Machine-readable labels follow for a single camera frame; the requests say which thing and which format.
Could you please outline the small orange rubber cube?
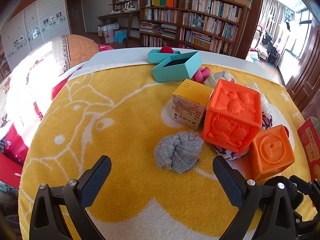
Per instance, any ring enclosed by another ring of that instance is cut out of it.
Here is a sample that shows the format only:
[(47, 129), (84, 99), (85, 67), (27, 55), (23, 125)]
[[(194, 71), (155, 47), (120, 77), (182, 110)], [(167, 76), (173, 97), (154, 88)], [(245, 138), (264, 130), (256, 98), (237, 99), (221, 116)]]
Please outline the small orange rubber cube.
[(262, 180), (283, 172), (295, 162), (295, 156), (285, 126), (263, 130), (253, 139), (248, 158), (252, 178)]

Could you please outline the pink leopard plush toy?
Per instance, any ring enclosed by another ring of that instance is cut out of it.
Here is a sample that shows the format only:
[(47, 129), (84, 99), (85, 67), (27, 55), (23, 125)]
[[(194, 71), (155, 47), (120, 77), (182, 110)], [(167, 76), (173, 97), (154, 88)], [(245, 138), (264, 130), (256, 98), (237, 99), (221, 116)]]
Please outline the pink leopard plush toy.
[[(262, 127), (261, 130), (267, 130), (273, 126), (273, 118), (272, 115), (267, 112), (262, 112)], [(214, 145), (214, 150), (218, 153), (218, 155), (223, 156), (226, 160), (236, 160), (240, 159), (245, 156), (248, 151), (249, 147), (244, 150), (242, 153), (236, 153), (225, 148), (221, 148), (219, 146)]]

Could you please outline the large orange rubber cube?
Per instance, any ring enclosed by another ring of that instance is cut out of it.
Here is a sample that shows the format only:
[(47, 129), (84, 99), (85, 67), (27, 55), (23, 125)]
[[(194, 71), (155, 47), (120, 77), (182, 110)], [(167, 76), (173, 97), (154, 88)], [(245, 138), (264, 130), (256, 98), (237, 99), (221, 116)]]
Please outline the large orange rubber cube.
[(236, 83), (219, 80), (208, 104), (203, 140), (242, 153), (261, 127), (260, 93)]

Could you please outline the grey sock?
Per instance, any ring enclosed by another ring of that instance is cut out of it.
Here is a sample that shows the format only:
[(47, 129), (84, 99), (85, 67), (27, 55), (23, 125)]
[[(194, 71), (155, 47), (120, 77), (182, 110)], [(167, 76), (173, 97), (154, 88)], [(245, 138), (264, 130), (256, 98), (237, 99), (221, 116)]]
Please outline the grey sock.
[(186, 131), (164, 137), (154, 151), (157, 167), (179, 174), (187, 172), (198, 162), (203, 143), (197, 133)]

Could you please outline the cream pink sock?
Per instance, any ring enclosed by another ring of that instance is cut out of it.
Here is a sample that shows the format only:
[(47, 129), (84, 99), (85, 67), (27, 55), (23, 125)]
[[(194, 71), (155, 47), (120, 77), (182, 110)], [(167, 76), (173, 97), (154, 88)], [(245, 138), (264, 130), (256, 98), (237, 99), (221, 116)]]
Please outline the cream pink sock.
[(209, 74), (209, 76), (205, 79), (203, 84), (214, 89), (219, 80), (225, 80), (235, 83), (234, 76), (229, 71), (224, 70), (222, 72)]

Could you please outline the yellow white carton box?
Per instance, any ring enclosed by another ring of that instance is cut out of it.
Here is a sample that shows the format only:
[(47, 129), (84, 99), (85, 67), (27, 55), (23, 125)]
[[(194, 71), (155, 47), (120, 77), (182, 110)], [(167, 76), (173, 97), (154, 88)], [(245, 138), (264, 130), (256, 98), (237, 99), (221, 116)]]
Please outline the yellow white carton box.
[(213, 89), (185, 79), (172, 95), (171, 118), (192, 129), (198, 129)]

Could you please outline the pink knotted foam tube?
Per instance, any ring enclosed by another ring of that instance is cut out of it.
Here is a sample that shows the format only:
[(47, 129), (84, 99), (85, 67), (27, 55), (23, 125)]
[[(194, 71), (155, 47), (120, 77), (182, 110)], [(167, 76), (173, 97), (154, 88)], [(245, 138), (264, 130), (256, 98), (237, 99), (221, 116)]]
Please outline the pink knotted foam tube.
[(203, 84), (204, 81), (209, 77), (211, 69), (209, 67), (199, 68), (191, 78), (193, 81)]

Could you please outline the teal box lid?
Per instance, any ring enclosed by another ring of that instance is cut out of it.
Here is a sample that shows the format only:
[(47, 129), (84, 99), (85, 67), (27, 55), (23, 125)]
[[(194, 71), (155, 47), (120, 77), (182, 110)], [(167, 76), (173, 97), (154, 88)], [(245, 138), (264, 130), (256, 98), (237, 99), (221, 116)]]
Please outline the teal box lid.
[(148, 52), (148, 63), (159, 64), (170, 56), (180, 54), (181, 52), (178, 50), (175, 50), (173, 53), (161, 53), (160, 49), (152, 49)]

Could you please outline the teal gift box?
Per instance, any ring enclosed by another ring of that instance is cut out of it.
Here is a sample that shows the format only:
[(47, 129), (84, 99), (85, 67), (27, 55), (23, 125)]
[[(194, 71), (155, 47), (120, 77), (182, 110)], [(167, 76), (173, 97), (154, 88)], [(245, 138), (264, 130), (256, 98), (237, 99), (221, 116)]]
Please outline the teal gift box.
[(201, 67), (199, 52), (174, 54), (152, 68), (151, 72), (157, 83), (191, 79)]

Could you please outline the red pompom ball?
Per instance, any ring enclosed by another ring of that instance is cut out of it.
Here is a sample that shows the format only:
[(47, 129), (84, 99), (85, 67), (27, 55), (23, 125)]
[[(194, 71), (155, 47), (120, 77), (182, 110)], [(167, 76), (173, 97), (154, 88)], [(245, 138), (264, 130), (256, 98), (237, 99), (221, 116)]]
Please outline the red pompom ball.
[(160, 53), (162, 54), (173, 54), (174, 50), (170, 46), (164, 46), (160, 49)]

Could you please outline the white plastic bag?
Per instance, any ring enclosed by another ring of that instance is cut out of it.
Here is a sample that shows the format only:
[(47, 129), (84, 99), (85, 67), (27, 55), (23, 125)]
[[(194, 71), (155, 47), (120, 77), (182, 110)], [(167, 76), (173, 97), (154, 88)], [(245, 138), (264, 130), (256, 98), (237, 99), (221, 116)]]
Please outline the white plastic bag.
[(260, 93), (260, 97), (261, 97), (261, 110), (265, 113), (271, 114), (271, 109), (268, 103), (268, 100), (266, 98), (266, 96), (260, 91), (259, 87), (257, 86), (257, 84), (253, 81), (249, 81), (249, 83), (246, 84), (246, 87), (253, 89), (257, 92)]

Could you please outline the red tin storage box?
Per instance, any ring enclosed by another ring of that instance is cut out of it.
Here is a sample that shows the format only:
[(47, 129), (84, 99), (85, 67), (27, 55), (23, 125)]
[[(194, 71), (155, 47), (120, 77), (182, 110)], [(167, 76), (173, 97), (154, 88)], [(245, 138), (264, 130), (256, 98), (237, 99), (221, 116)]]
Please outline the red tin storage box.
[(319, 120), (311, 116), (297, 130), (308, 161), (311, 180), (320, 179)]

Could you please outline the yellow duck pattern towel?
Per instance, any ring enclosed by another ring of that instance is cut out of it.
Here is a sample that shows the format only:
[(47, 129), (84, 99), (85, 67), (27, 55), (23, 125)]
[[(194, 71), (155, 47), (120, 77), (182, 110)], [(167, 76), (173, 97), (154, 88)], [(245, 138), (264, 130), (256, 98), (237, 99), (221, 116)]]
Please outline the yellow duck pattern towel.
[(213, 145), (179, 174), (161, 170), (154, 150), (187, 126), (172, 120), (178, 82), (157, 83), (152, 65), (107, 69), (76, 77), (56, 96), (29, 148), (19, 197), (22, 237), (28, 239), (39, 185), (65, 185), (102, 156), (112, 170), (88, 214), (106, 239), (218, 239), (234, 218), (214, 176)]

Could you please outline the brown wooden door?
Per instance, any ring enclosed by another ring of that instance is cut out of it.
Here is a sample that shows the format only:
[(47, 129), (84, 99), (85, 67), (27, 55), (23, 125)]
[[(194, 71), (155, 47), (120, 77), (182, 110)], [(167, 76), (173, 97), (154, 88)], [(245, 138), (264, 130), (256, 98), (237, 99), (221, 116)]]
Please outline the brown wooden door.
[(302, 112), (319, 91), (319, 23), (316, 19), (311, 22), (309, 39), (299, 66), (298, 74), (291, 77), (286, 90)]

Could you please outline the white wardrobe doors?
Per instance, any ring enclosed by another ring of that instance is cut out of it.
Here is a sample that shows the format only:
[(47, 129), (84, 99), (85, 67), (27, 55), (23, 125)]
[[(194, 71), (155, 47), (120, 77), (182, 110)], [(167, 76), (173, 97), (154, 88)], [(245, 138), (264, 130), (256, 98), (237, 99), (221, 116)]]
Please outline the white wardrobe doors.
[(65, 0), (38, 0), (28, 6), (6, 23), (1, 32), (10, 70), (40, 45), (70, 33)]

